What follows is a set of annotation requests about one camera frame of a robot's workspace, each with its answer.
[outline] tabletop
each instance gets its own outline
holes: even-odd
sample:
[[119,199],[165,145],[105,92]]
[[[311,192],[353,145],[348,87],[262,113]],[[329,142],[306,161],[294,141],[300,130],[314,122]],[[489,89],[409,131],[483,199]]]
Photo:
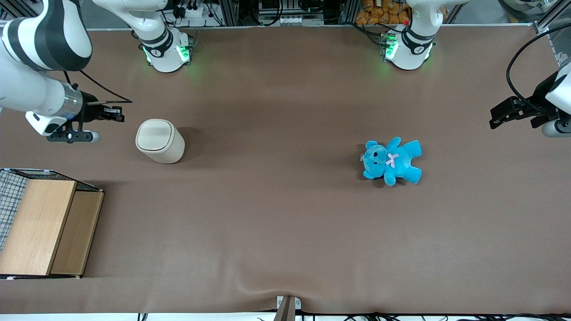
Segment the tabletop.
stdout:
[[[0,282],[1,313],[257,311],[284,294],[320,313],[569,308],[571,140],[488,125],[532,27],[443,27],[416,71],[350,27],[205,30],[171,74],[128,32],[90,36],[85,70],[134,101],[125,123],[88,123],[101,141],[67,145],[0,115],[0,166],[105,190],[85,277]],[[542,39],[512,79],[530,94],[556,70]],[[181,161],[137,150],[150,118],[179,129]],[[417,185],[362,176],[364,143],[395,136],[423,147]]]

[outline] trash can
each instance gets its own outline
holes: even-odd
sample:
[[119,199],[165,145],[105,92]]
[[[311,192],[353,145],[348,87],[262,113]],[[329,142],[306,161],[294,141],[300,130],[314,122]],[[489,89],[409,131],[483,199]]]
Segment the trash can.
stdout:
[[143,154],[163,164],[177,162],[184,153],[184,139],[175,126],[164,119],[143,122],[135,143]]

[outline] teddy bear ear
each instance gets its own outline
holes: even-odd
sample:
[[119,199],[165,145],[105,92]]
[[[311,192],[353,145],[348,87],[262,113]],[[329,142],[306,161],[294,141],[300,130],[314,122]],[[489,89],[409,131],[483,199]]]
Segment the teddy bear ear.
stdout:
[[370,172],[367,171],[363,172],[363,176],[365,176],[368,179],[375,179],[375,177]]
[[378,144],[379,144],[379,143],[377,143],[377,142],[375,142],[375,141],[368,141],[368,142],[365,144],[365,148],[370,149],[371,147],[377,146]]

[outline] blue teddy bear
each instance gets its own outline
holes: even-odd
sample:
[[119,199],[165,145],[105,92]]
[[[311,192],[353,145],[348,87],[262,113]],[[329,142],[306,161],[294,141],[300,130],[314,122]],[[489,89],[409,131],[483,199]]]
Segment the blue teddy bear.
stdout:
[[399,144],[400,137],[393,138],[387,148],[375,141],[368,141],[365,144],[367,151],[362,156],[365,165],[363,175],[368,179],[384,176],[388,186],[393,186],[397,177],[413,184],[418,183],[423,171],[411,166],[411,160],[423,153],[420,143],[413,141],[400,147]]

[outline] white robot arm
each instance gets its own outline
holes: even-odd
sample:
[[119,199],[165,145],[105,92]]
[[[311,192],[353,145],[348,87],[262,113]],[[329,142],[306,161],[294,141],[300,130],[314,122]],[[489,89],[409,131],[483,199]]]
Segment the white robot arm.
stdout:
[[[82,70],[91,59],[91,41],[78,0],[44,0],[34,18],[0,21],[0,109],[26,113],[26,119],[51,141],[94,142],[83,131],[95,119],[123,121],[120,108],[93,104],[96,97],[49,77],[48,71]],[[72,122],[79,122],[73,130]]]
[[170,73],[190,62],[192,38],[167,27],[156,10],[167,0],[93,0],[125,21],[143,43],[147,60],[160,72]]
[[388,32],[387,47],[383,49],[386,61],[403,70],[419,68],[428,59],[432,42],[444,21],[440,7],[460,5],[469,0],[407,0],[412,9],[408,25]]
[[533,117],[532,128],[541,127],[546,137],[571,137],[571,60],[562,63],[559,71],[537,85],[533,95],[525,98],[509,97],[490,113],[490,128]]

